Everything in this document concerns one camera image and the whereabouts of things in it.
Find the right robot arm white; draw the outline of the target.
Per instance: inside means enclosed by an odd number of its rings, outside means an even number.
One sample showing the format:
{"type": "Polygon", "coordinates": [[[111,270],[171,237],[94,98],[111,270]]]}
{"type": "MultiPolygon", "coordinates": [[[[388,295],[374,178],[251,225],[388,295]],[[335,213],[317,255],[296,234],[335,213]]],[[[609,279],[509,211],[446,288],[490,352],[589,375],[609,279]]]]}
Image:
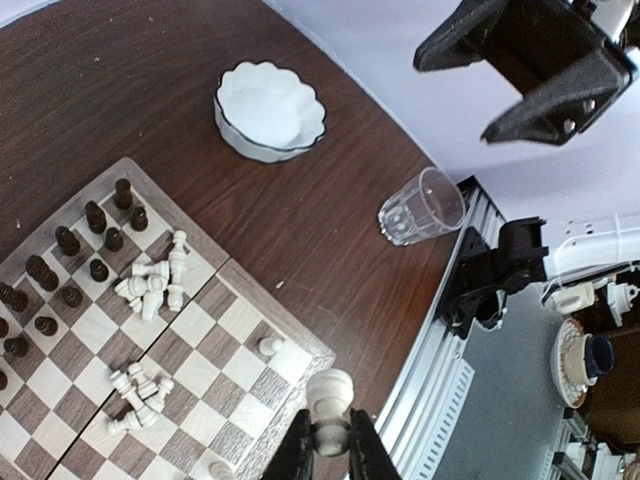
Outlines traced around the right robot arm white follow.
{"type": "MultiPolygon", "coordinates": [[[[636,1],[462,1],[416,49],[413,66],[431,72],[487,61],[521,94],[483,131],[488,144],[562,146],[589,129],[639,78],[621,44],[636,1]]],[[[534,280],[582,281],[588,272],[639,260],[639,218],[514,225],[503,265],[531,266],[534,280]]]]}

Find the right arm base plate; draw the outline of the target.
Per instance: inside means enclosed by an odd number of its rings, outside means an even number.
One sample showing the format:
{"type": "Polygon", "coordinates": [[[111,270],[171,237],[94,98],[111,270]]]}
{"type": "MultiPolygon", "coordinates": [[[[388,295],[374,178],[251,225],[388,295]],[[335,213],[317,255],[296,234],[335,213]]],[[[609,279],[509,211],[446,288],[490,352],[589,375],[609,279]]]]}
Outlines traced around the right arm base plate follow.
{"type": "Polygon", "coordinates": [[[501,226],[495,248],[489,247],[476,228],[466,230],[437,307],[437,316],[454,335],[465,340],[473,321],[495,327],[508,295],[547,280],[544,258],[549,248],[542,243],[541,234],[545,224],[539,217],[509,221],[501,226]]]}

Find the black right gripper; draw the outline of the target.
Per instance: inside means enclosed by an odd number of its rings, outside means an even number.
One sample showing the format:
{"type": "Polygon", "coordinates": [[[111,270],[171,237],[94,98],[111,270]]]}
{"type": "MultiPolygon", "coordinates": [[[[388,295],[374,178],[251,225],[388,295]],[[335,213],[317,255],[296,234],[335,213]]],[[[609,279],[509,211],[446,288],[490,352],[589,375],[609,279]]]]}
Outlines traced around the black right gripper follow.
{"type": "Polygon", "coordinates": [[[416,49],[441,71],[486,61],[521,94],[481,135],[488,144],[566,144],[639,76],[622,40],[636,1],[463,1],[416,49]]]}

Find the white pawn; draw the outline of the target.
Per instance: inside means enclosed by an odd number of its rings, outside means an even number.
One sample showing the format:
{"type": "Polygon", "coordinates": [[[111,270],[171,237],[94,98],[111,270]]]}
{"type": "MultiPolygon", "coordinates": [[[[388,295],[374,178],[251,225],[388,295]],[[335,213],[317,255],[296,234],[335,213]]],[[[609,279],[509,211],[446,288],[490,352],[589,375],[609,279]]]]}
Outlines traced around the white pawn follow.
{"type": "Polygon", "coordinates": [[[334,368],[317,372],[309,378],[306,397],[315,427],[316,452],[328,458],[347,452],[350,423],[344,414],[354,400],[351,376],[334,368]]]}
{"type": "Polygon", "coordinates": [[[281,338],[264,337],[258,342],[258,351],[263,356],[271,357],[278,353],[283,345],[284,341],[281,338]]]}

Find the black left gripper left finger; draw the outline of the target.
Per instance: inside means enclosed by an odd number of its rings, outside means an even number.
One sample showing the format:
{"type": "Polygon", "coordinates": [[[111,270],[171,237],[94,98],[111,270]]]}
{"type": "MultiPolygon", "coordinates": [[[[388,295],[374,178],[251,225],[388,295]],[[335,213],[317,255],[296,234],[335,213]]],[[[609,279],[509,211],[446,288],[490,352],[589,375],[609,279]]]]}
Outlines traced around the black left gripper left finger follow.
{"type": "Polygon", "coordinates": [[[314,427],[308,409],[299,410],[262,474],[263,480],[310,480],[313,476],[314,427]]]}

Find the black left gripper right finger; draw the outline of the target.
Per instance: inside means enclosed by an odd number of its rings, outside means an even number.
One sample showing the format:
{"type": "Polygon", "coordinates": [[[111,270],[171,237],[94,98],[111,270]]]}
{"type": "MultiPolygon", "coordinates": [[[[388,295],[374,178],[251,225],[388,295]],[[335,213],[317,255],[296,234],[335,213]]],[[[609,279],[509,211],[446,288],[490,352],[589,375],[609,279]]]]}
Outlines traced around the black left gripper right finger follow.
{"type": "Polygon", "coordinates": [[[349,478],[399,480],[400,475],[365,410],[350,411],[349,478]]]}

